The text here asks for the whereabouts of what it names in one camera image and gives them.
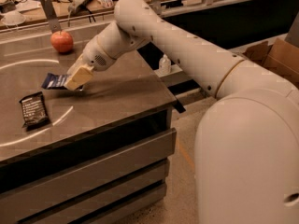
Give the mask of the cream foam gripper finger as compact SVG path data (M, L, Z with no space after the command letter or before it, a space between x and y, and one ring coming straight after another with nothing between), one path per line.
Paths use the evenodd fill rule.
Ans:
M86 84L93 78L93 67L87 64L79 65L77 67L71 67L67 71L67 79L64 86L74 91L80 86Z
M83 62L83 55L80 55L80 56L77 58L77 60L75 61L75 63L69 67L69 69L67 70L66 73L67 73L69 76L74 75L74 74L79 70L79 68L80 68L83 64L84 64L84 62Z

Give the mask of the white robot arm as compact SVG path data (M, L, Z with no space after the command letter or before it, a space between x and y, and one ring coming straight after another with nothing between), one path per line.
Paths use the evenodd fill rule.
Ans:
M154 44L216 103L194 145L200 224L299 224L298 89L287 79L119 0L115 20L67 72L73 91L123 53Z

